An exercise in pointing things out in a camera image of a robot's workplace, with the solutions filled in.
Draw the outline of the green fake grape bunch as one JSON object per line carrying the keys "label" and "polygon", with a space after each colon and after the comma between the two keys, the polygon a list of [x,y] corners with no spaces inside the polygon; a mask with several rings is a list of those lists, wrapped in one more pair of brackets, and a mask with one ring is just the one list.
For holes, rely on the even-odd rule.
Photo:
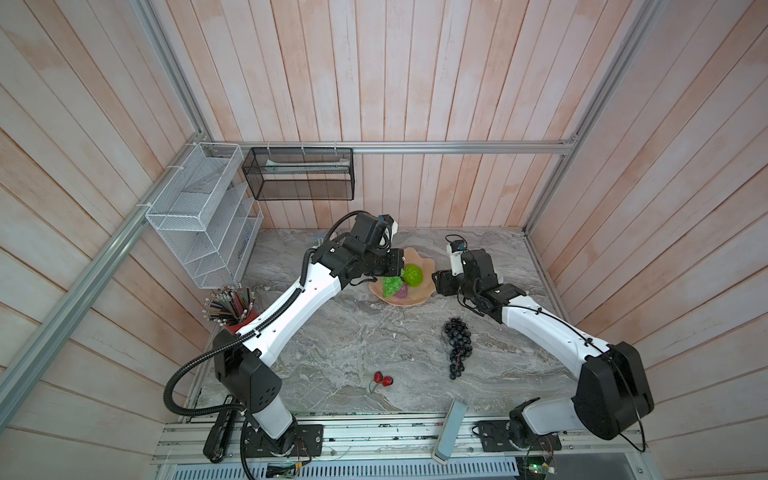
{"label": "green fake grape bunch", "polygon": [[403,287],[401,277],[385,277],[382,279],[382,296],[390,298],[396,296]]}

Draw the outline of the green bumpy fake fruit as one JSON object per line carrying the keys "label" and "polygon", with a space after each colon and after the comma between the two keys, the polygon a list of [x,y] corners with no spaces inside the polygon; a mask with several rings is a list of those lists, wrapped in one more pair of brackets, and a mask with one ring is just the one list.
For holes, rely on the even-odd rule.
{"label": "green bumpy fake fruit", "polygon": [[406,265],[403,269],[402,280],[409,287],[420,286],[424,281],[422,268],[415,264]]}

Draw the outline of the purple fake fig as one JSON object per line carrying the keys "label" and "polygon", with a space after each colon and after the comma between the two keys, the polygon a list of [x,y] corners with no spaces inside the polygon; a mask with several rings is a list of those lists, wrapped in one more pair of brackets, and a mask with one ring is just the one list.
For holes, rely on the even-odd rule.
{"label": "purple fake fig", "polygon": [[408,285],[406,283],[402,283],[401,287],[397,290],[394,296],[399,299],[405,299],[408,296]]}

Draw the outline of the dark purple fake grape bunch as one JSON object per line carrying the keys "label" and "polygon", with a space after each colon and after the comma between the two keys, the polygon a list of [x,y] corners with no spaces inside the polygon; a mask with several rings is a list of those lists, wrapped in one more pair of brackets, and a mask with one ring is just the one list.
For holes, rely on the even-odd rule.
{"label": "dark purple fake grape bunch", "polygon": [[443,325],[443,337],[450,347],[449,378],[456,380],[465,371],[465,360],[473,353],[472,336],[467,324],[459,317],[450,318]]}

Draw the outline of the red fake cherries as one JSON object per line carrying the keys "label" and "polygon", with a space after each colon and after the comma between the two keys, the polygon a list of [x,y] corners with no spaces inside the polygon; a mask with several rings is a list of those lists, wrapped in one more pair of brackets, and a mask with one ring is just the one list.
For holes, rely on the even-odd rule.
{"label": "red fake cherries", "polygon": [[394,383],[391,376],[385,376],[381,371],[376,371],[368,385],[368,392],[374,393],[378,387],[389,387]]}

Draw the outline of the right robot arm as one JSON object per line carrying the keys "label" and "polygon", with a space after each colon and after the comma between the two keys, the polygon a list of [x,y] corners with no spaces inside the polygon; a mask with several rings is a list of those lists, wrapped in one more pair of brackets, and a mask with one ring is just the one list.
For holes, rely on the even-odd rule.
{"label": "right robot arm", "polygon": [[521,288],[499,279],[490,255],[459,238],[447,246],[451,267],[433,274],[438,294],[454,296],[469,311],[523,334],[559,360],[575,377],[572,396],[530,399],[509,414],[508,438],[517,449],[565,431],[587,431],[602,440],[622,436],[655,407],[635,347],[611,344],[569,324]]}

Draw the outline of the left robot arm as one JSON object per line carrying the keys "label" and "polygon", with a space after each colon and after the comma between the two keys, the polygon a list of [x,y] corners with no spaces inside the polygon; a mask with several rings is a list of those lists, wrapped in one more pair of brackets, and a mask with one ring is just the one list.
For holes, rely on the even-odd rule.
{"label": "left robot arm", "polygon": [[271,369],[289,340],[344,288],[398,277],[405,267],[404,251],[392,246],[393,217],[365,211],[346,217],[353,220],[351,230],[335,235],[334,224],[320,246],[306,250],[300,275],[285,293],[237,333],[215,340],[216,378],[273,441],[287,437],[295,423],[280,397],[282,380]]}

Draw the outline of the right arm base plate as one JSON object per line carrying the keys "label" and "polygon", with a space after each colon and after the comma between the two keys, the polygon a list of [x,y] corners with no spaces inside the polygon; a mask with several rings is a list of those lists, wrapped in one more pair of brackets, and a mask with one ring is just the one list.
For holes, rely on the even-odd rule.
{"label": "right arm base plate", "polygon": [[484,420],[472,428],[484,452],[560,451],[562,442],[557,434],[539,435],[517,420]]}

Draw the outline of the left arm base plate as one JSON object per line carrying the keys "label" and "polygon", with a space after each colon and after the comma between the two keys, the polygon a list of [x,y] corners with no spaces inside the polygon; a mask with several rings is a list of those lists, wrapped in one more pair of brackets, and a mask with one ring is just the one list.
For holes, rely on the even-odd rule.
{"label": "left arm base plate", "polygon": [[261,429],[246,425],[241,430],[241,450],[246,458],[301,459],[319,457],[322,453],[324,426],[299,424],[289,427],[278,439]]}

